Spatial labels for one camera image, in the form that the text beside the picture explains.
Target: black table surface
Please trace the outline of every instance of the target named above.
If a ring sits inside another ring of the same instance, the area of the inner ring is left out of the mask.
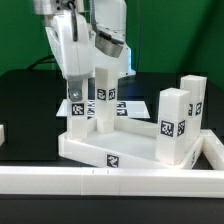
[[[179,88],[180,74],[139,73],[119,80],[118,100],[144,100],[157,122],[159,92]],[[0,165],[86,167],[58,156],[66,119],[56,118],[66,96],[59,71],[12,70],[0,77],[0,124],[6,141]],[[224,92],[208,81],[202,128],[224,141]],[[89,80],[94,99],[94,80]],[[211,169],[203,155],[195,168]],[[106,196],[0,195],[0,223],[215,223],[224,218],[224,199]]]

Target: white block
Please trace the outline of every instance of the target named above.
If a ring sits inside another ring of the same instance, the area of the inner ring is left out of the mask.
[[[203,153],[215,170],[224,170],[224,146],[211,130],[203,130]]]
[[[5,135],[4,135],[4,127],[3,125],[0,125],[0,146],[5,141]]]
[[[82,171],[82,195],[119,195],[119,170],[88,168]]]
[[[95,82],[95,117],[100,120],[97,129],[101,133],[104,130],[108,133],[109,130],[113,131],[114,125],[111,122],[114,122],[117,115],[118,69],[96,67]]]
[[[0,194],[80,195],[81,168],[0,167]]]
[[[224,172],[120,170],[122,196],[224,197]]]
[[[67,138],[85,141],[87,138],[88,79],[83,80],[82,100],[72,102],[67,96]]]
[[[177,165],[184,158],[189,92],[170,88],[160,93],[156,158]]]
[[[180,88],[190,91],[185,152],[191,148],[200,135],[206,80],[206,77],[194,75],[188,75],[181,78]]]

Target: white rectangular pillar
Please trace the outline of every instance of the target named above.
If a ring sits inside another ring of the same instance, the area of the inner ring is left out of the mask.
[[[181,78],[180,88],[190,92],[185,152],[190,150],[200,135],[206,80],[206,77],[194,75]]]
[[[85,141],[87,138],[88,79],[83,79],[82,100],[74,102],[67,96],[67,138]]]
[[[116,67],[96,67],[95,117],[98,132],[109,133],[114,130],[114,119],[117,116],[117,85]]]
[[[170,88],[160,92],[156,159],[177,165],[184,158],[188,91]]]

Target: green backdrop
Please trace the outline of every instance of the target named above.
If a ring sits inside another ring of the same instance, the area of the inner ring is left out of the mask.
[[[223,0],[126,0],[127,43],[141,72],[208,72],[224,89]],[[50,54],[42,18],[30,0],[1,3],[0,74]],[[141,18],[141,38],[139,36]]]

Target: white base tray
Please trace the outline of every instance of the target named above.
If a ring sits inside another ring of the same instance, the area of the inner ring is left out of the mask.
[[[183,161],[174,166],[155,158],[157,124],[116,118],[114,132],[101,134],[96,131],[96,119],[91,119],[88,128],[85,143],[68,140],[66,133],[59,136],[59,155],[102,168],[191,169],[201,154],[204,138],[200,136]]]

